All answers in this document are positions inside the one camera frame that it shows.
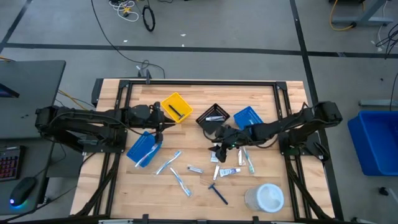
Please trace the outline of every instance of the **blue plastic bin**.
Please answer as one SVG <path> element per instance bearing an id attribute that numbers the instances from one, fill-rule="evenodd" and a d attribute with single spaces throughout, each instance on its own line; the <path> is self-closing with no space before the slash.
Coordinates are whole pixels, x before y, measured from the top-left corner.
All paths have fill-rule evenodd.
<path id="1" fill-rule="evenodd" d="M 398 175 L 398 112 L 361 111 L 348 128 L 365 175 Z"/>
<path id="2" fill-rule="evenodd" d="M 243 130 L 247 125 L 262 123 L 262 119 L 257 115 L 253 108 L 251 108 L 251 106 L 237 112 L 234 115 L 234 120 L 241 130 Z"/>
<path id="3" fill-rule="evenodd" d="M 130 148 L 129 152 L 127 153 L 128 158 L 132 159 L 134 162 L 138 162 L 141 158 L 144 157 L 155 145 L 155 137 L 149 134 L 147 131 L 134 143 L 134 145 Z M 155 151 L 148 155 L 146 159 L 144 159 L 140 166 L 145 167 L 149 164 L 152 158 L 156 155 L 157 151 L 162 146 L 160 143 Z"/>

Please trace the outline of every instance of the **white cup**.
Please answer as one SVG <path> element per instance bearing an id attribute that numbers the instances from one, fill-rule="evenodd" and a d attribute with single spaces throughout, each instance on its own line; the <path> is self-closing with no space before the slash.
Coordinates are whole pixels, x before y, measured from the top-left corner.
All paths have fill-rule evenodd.
<path id="1" fill-rule="evenodd" d="M 263 184 L 246 191 L 244 201 L 251 210 L 275 213 L 284 206 L 284 194 L 275 184 Z"/>

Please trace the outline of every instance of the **concrete floor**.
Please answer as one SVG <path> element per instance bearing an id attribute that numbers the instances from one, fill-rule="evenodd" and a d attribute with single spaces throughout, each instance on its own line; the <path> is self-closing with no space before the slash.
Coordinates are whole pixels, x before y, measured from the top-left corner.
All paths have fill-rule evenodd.
<path id="1" fill-rule="evenodd" d="M 151 0 L 156 15 L 153 33 L 142 21 L 117 17 L 107 0 L 94 0 L 98 17 L 114 45 L 159 47 L 217 47 L 299 51 L 289 0 L 175 0 L 172 4 Z M 0 0 L 0 40 L 6 35 L 25 0 Z M 335 32 L 328 26 L 331 4 L 320 0 L 296 0 L 307 50 L 316 52 L 380 53 L 378 27 L 358 27 Z M 398 22 L 398 2 L 391 1 L 386 16 Z M 361 6 L 337 5 L 336 15 L 360 14 Z M 384 38 L 392 27 L 383 28 Z M 108 45 L 95 21 L 88 0 L 33 0 L 8 43 L 55 45 Z M 66 60 L 60 89 L 85 101 L 100 77 L 136 76 L 136 64 L 112 50 L 18 49 L 6 47 L 2 56 L 14 60 Z M 125 51 L 134 60 L 149 59 L 166 70 L 167 78 L 235 80 L 302 80 L 310 98 L 301 55 L 216 52 Z M 377 194 L 386 186 L 398 192 L 396 177 L 363 175 L 347 128 L 347 121 L 361 108 L 360 99 L 388 99 L 398 72 L 397 59 L 310 57 L 319 100 L 338 104 L 344 121 L 327 129 L 336 183 L 344 218 L 361 217 L 376 223 L 397 223 L 397 204 Z M 153 77 L 162 73 L 151 68 Z M 73 106 L 63 96 L 65 106 Z M 81 156 L 68 155 L 67 164 L 78 164 Z M 77 182 L 75 173 L 51 179 L 47 195 L 56 197 Z M 74 191 L 51 206 L 19 220 L 66 217 Z"/>

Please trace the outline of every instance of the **yellow basket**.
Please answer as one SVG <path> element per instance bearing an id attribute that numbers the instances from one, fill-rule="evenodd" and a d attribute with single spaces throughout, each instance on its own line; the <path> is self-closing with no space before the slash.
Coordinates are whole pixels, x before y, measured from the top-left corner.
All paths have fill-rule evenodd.
<path id="1" fill-rule="evenodd" d="M 179 95 L 179 93 L 173 93 L 160 103 L 164 110 L 174 119 L 175 122 L 181 123 L 187 118 L 193 111 L 192 107 Z M 169 105 L 173 106 L 180 114 L 184 117 L 180 119 L 180 116 L 173 111 Z"/>

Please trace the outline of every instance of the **yellow cable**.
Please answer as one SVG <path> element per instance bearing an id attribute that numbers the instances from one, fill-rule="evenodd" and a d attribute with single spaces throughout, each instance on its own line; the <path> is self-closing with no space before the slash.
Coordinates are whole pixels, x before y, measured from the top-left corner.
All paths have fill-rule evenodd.
<path id="1" fill-rule="evenodd" d="M 2 56 L 0 56 L 0 59 L 6 60 L 8 62 L 11 62 L 11 59 L 8 59 L 8 58 L 2 57 Z"/>
<path id="2" fill-rule="evenodd" d="M 68 93 L 65 93 L 62 90 L 58 90 L 60 91 L 62 94 L 64 94 L 67 98 L 71 99 L 74 103 L 76 103 L 79 107 L 81 107 L 83 110 L 88 110 L 86 109 L 84 106 L 82 106 L 79 102 L 77 102 L 75 99 L 73 99 L 73 97 L 71 97 Z"/>
<path id="3" fill-rule="evenodd" d="M 335 7 L 336 7 L 337 2 L 338 2 L 338 0 L 335 1 L 334 5 L 333 5 L 333 7 L 332 7 L 332 9 L 331 9 L 331 11 L 330 11 L 330 16 L 329 16 L 329 25 L 330 25 L 330 27 L 331 27 L 333 30 L 335 30 L 335 31 L 346 31 L 346 30 L 352 29 L 352 28 L 353 28 L 352 25 L 350 25 L 350 26 L 348 26 L 348 27 L 345 27 L 345 28 L 341 28 L 341 29 L 337 29 L 337 28 L 334 28 L 334 27 L 333 27 L 333 24 L 331 23 L 331 18 L 333 17 L 333 11 L 335 10 Z"/>

